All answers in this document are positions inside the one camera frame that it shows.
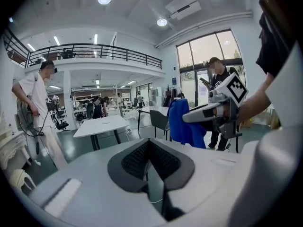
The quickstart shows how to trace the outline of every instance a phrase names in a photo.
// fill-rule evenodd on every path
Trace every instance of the ceiling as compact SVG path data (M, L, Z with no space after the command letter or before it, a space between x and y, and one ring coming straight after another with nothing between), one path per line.
M112 0L100 5L97 0L26 0L10 27L21 41L33 37L33 44L41 38L55 45L55 33L61 36L60 43L87 41L96 29L105 34L104 43L108 43L107 35L117 31L157 44L198 22L249 9L246 0L197 0L201 10L177 20L169 18L171 13L165 8L172 1ZM161 17L168 20L164 27L157 25Z
M56 92L63 90L64 72L60 71L52 75L51 79L45 82L46 91ZM71 88L80 88L85 86L97 86L96 80L100 80L100 86L122 86L127 85L130 81L144 81L151 78L151 75L116 71L116 70L72 70L71 71Z

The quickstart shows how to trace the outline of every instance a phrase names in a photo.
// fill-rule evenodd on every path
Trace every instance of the smartphone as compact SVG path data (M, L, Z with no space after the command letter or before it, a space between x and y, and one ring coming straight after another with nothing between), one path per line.
M206 84L207 84L209 87L211 87L211 84L210 84L208 81L206 81L204 78L200 78L200 80L201 80L203 83L206 82Z

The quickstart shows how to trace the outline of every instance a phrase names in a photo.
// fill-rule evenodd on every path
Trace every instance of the blue jacket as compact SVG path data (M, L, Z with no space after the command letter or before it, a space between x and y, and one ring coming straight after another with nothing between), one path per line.
M189 143L193 147L205 149L203 137L206 130L199 123L183 122L182 115L188 112L187 99L178 99L171 102L167 113L171 138L182 145Z

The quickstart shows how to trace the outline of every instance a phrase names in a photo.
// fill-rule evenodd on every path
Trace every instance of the cardboard box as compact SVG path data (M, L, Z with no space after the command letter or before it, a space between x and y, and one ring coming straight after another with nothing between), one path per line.
M250 128L251 125L252 125L252 119L248 119L248 120L242 122L242 124L241 124L241 126L245 127L245 128Z

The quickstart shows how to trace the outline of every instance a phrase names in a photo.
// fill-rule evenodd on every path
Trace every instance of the black metal railing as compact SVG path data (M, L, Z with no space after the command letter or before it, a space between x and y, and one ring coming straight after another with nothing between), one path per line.
M162 69L162 60L141 52L106 44L62 44L30 51L7 28L4 31L4 44L9 57L24 67L42 63L44 60L64 60L70 58L102 58L122 61L135 61L146 66Z
M3 42L9 58L26 67L31 53L30 50L9 29L3 31Z

